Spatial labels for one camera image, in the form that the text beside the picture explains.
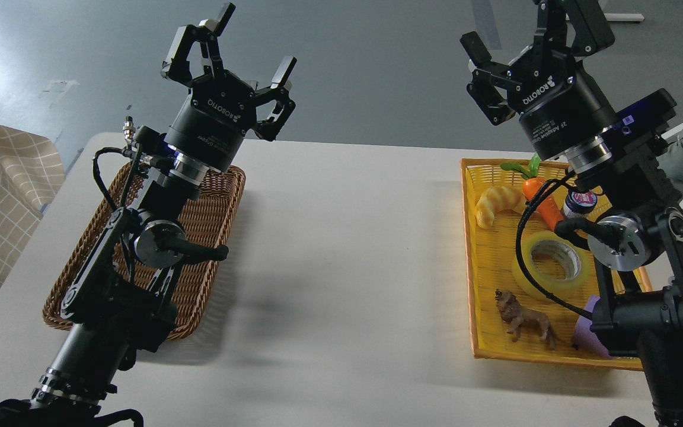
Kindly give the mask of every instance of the wicker basket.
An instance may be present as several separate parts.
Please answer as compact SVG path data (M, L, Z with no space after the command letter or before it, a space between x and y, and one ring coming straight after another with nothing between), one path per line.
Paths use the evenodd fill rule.
M510 186L521 189L523 177L518 173L502 170L499 164L505 159L463 159L461 175L463 182L463 205L465 216L465 243L467 254L468 310L471 321L471 348L477 358L507 359L521 362L542 362L559 365L578 365L579 367L621 368L642 370L639 359L615 358L604 359L585 349L574 349L571 339L578 316L575 313L553 302L541 302L524 294L515 282L510 271L510 260L515 259L515 234L520 216L512 211L502 211L489 230L481 229L476 224L475 205L481 193L490 186ZM512 160L528 165L528 161ZM566 175L567 163L542 162L539 176L545 179L562 178ZM553 197L558 206L562 206L566 197L566 189L562 187ZM604 213L610 207L607 197L600 197L599 203L590 219ZM548 230L547 225L538 213L531 216L524 237L531 233ZM556 274L555 268L562 268L555 262L539 265L545 273ZM637 280L645 290L651 290L650 281L643 268L636 271ZM588 274L586 283L578 288L574 295L566 301L583 307L591 295L598 295L598 287L594 268L585 271ZM614 275L616 292L623 291L620 279ZM537 332L526 329L518 342L510 341L507 328L499 318L496 308L495 289L507 289L518 297L524 307L528 307L550 317L556 333L563 342L558 343L555 350L547 348L547 343L539 341Z
M130 164L124 165L109 187L109 192L116 203L119 203L129 169ZM226 243L244 191L244 181L244 171L238 167L230 167L226 173L215 173L210 170L206 174L200 187L199 199L188 200L178 217L187 240L211 248ZM129 200L136 197L142 183L143 180L138 176L133 179ZM92 221L78 240L78 245L73 249L68 264L49 292L43 308L43 318L49 326L62 330L70 329L72 322L59 316L62 297L97 242L110 214L107 202L102 200ZM116 247L113 260L119 264L119 271L125 272L125 260L119 245ZM176 328L168 335L168 340L185 338L197 329L215 281L218 264L201 262L197 265L184 266L173 294L173 303L178 308ZM155 271L136 262L136 284L140 287L146 286Z

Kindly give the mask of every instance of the white table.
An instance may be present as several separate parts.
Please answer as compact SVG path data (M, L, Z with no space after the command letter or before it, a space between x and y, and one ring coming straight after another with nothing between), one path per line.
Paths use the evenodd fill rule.
M28 397L65 338L41 307L100 201L90 157L120 144L92 138L0 291L0 400ZM640 372L471 356L462 157L529 155L244 141L205 319L118 372L102 413L135 408L152 427L653 425ZM122 161L103 163L106 181Z

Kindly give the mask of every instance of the gray floor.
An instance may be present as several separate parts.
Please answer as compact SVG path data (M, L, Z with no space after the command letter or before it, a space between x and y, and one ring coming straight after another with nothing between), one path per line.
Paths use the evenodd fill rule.
M517 122L491 126L466 94L467 57L458 43L479 30L496 60L514 58L532 41L531 0L236 5L221 38L226 68L264 85L283 56L298 58L298 108L280 138L531 149ZM0 0L0 123L52 138L66 165L91 136L118 132L127 113L163 132L186 94L160 78L163 56L178 26L213 17L220 7L195 0ZM683 117L683 2L612 0L605 11L646 17L614 24L615 45L585 60L612 105L620 109L666 87Z

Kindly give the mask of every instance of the toy carrot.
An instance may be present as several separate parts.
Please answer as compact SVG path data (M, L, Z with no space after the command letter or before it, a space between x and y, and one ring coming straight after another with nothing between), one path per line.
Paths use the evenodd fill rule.
M526 179L526 181L524 181L523 192L524 196L526 196L526 200L531 200L545 182L545 179L539 178L537 176L541 161L542 159L540 159L539 155L534 154L529 161L528 169L524 168L518 162L504 162L501 163L499 167L501 167L502 170L510 170L520 173L521 176ZM558 224L558 221L563 219L563 214L560 213L560 209L558 208L558 205L555 203L555 200L552 196L543 200L542 204L539 205L539 208L537 208L537 212L542 216L542 219L544 219L547 227L550 227L550 230L554 230L555 224Z

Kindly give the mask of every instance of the robotiq logo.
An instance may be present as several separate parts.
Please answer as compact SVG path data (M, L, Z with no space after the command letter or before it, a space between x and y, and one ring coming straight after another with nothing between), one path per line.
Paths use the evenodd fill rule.
M539 95L544 94L548 89L555 87L555 82L553 81L553 76L547 78L547 83L539 86L539 89L534 90L528 97L524 98L524 106L527 106L534 102L534 100L539 97Z
M241 119L241 116L239 114L233 114L228 109L226 109L224 106L220 105L219 103L213 101L213 100L207 100L207 105L211 106L212 108L216 109L216 111L220 114L223 114L223 116L228 117L229 119L233 120L234 123L238 121L238 119Z

